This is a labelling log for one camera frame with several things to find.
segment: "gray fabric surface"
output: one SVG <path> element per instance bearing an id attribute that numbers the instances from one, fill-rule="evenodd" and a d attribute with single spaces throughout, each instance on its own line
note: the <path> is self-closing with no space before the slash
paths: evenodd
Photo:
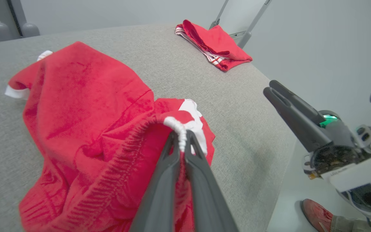
<path id="1" fill-rule="evenodd" d="M 25 102 L 6 97 L 6 84 L 43 51 L 75 41 L 131 67 L 156 98 L 197 102 L 216 135 L 212 171 L 240 231 L 265 231 L 294 144 L 262 95 L 269 80 L 250 63 L 221 72 L 174 28 L 141 25 L 0 42 L 0 231 L 22 231 L 18 204 L 43 165 L 22 121 Z"/>

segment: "gray floor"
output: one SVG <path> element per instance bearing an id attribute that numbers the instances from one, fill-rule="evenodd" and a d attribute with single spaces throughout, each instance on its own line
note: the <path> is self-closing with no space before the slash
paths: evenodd
<path id="1" fill-rule="evenodd" d="M 334 215 L 365 219 L 330 184 L 323 179 L 310 180 L 303 173 L 301 160 L 306 153 L 297 142 L 267 232 L 315 232 L 300 209 L 300 201 L 305 198 L 316 201 Z"/>

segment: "folded red shorts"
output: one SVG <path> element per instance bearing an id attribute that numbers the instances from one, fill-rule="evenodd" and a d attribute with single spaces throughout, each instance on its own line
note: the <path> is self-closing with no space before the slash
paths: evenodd
<path id="1" fill-rule="evenodd" d="M 202 135 L 211 163 L 214 134 L 192 100 L 155 101 L 128 66 L 81 42 L 40 59 L 6 92 L 29 95 L 23 117 L 44 157 L 19 204 L 25 231 L 128 231 L 173 129 L 180 149 L 186 129 Z M 176 231 L 193 231 L 184 163 L 175 203 Z"/>
<path id="2" fill-rule="evenodd" d="M 241 63 L 253 61 L 219 25 L 206 30 L 184 20 L 177 25 L 175 33 L 196 46 L 210 63 L 222 71 L 226 72 Z"/>

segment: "person's shoe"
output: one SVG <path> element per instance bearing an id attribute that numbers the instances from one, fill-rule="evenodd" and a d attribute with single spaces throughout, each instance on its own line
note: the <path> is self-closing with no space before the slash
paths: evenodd
<path id="1" fill-rule="evenodd" d="M 318 232 L 330 232 L 331 219 L 333 218 L 332 213 L 310 199 L 302 201 L 300 206 L 309 223 Z"/>

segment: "gray post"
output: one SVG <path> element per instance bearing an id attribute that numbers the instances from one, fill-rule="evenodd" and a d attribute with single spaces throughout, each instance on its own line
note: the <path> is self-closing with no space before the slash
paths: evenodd
<path id="1" fill-rule="evenodd" d="M 40 35 L 35 24 L 27 23 L 21 0 L 0 0 L 0 41 Z"/>
<path id="2" fill-rule="evenodd" d="M 246 33 L 244 33 L 243 38 L 241 38 L 240 42 L 237 44 L 239 47 L 243 48 L 247 41 L 249 41 L 250 37 L 252 36 L 252 30 L 254 26 L 259 21 L 260 17 L 262 17 L 263 13 L 265 12 L 265 9 L 270 4 L 271 0 L 266 0 L 262 8 L 260 9 L 259 13 L 256 15 L 256 17 L 253 19 L 253 22 L 250 24 L 249 28 L 247 28 Z"/>
<path id="3" fill-rule="evenodd" d="M 211 24 L 211 26 L 210 26 L 209 29 L 211 29 L 211 28 L 213 28 L 213 27 L 215 27 L 216 25 L 219 24 L 219 22 L 220 22 L 220 16 L 221 16 L 221 14 L 223 13 L 224 8 L 225 8 L 225 6 L 227 5 L 227 3 L 228 3 L 228 0 L 225 0 L 225 2 L 224 2 L 224 4 L 223 4 L 223 7 L 222 7 L 221 10 L 220 10 L 220 13 L 218 13 L 217 18 L 215 18 L 215 20 L 212 22 L 212 24 Z"/>

